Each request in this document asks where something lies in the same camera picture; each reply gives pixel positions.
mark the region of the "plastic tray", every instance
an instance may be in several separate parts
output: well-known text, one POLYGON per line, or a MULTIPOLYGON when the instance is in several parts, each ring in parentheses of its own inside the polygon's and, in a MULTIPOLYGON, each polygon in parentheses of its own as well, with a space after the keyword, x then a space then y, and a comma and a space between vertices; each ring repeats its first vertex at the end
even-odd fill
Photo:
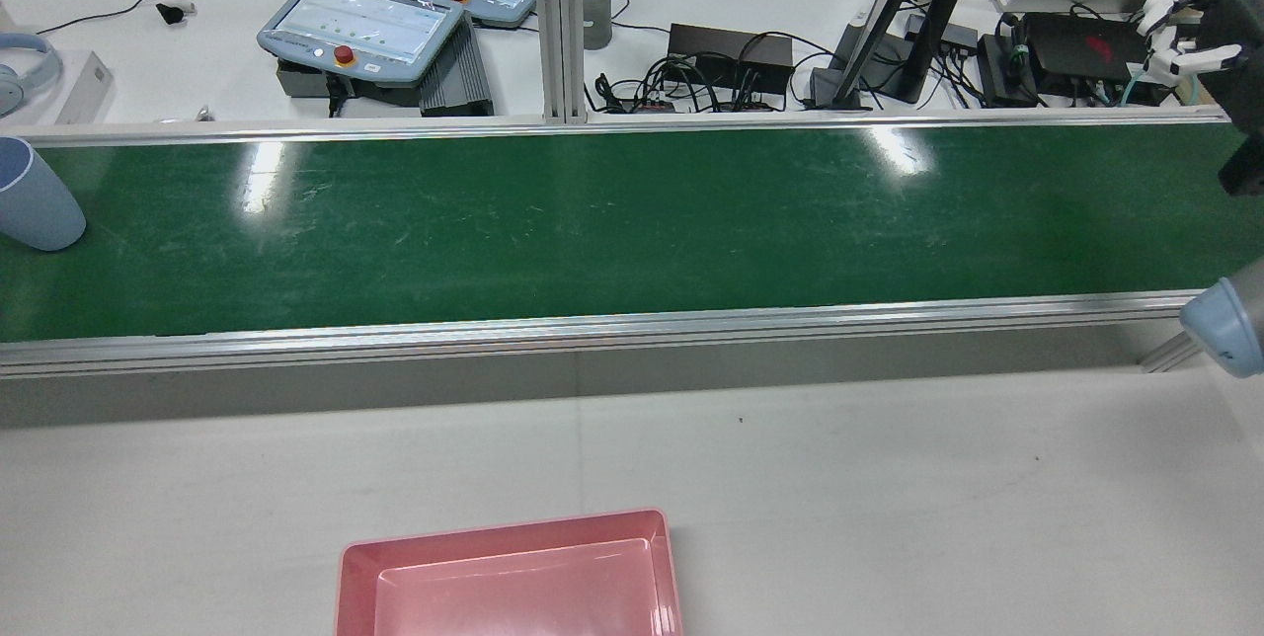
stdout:
POLYGON ((681 636, 667 520, 642 510, 356 542, 335 636, 681 636))

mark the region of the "white box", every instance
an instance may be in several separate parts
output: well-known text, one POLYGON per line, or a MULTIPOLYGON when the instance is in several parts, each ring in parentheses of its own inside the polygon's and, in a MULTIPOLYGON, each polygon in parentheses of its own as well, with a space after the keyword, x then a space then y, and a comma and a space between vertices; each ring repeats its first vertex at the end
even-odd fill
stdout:
MULTIPOLYGON (((32 52, 0 51, 0 64, 21 72, 32 66, 32 52)), ((0 118, 0 129, 18 124, 97 123, 105 114, 114 87, 114 75, 95 52, 58 51, 62 75, 51 86, 35 91, 18 110, 0 118)))

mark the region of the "plastic cup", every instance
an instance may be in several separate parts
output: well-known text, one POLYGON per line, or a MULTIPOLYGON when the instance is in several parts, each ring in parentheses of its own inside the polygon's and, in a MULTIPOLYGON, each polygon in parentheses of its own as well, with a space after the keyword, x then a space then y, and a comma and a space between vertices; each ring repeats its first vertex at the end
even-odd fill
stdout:
POLYGON ((42 252, 83 235, 87 221, 75 196, 21 138, 0 137, 0 234, 42 252))

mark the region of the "black box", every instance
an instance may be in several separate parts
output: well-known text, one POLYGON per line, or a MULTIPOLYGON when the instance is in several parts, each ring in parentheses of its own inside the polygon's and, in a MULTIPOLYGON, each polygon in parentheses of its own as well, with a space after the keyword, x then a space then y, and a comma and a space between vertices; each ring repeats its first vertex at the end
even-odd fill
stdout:
POLYGON ((742 82, 742 75, 753 70, 753 81, 750 82, 752 91, 784 96, 790 75, 794 75, 790 38, 771 34, 751 43, 755 37, 756 34, 746 32, 708 29, 705 25, 672 24, 667 54, 703 54, 690 59, 690 63, 696 66, 705 81, 699 81, 695 75, 676 66, 667 66, 664 77, 681 83, 712 83, 718 89, 736 89, 742 82), (741 75, 736 75, 738 57, 742 61, 741 75))

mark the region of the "headphones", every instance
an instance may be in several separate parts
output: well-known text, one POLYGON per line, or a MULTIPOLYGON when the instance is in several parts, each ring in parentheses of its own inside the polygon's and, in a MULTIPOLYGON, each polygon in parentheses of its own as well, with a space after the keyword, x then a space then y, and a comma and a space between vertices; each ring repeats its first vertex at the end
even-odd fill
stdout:
POLYGON ((9 66, 0 66, 0 118, 9 115, 37 89, 47 86, 62 75, 62 59, 57 51, 35 34, 0 34, 0 49, 30 49, 44 54, 34 68, 18 75, 9 66))

